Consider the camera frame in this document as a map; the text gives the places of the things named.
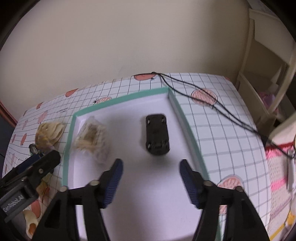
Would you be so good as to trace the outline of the person's left hand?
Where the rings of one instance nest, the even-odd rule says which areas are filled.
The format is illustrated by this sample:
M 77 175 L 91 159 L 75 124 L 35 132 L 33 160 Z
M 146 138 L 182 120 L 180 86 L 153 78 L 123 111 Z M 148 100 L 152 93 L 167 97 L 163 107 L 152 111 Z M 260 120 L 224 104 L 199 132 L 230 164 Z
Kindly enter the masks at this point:
M 42 216 L 42 205 L 39 199 L 31 203 L 22 212 L 26 223 L 26 235 L 31 239 Z

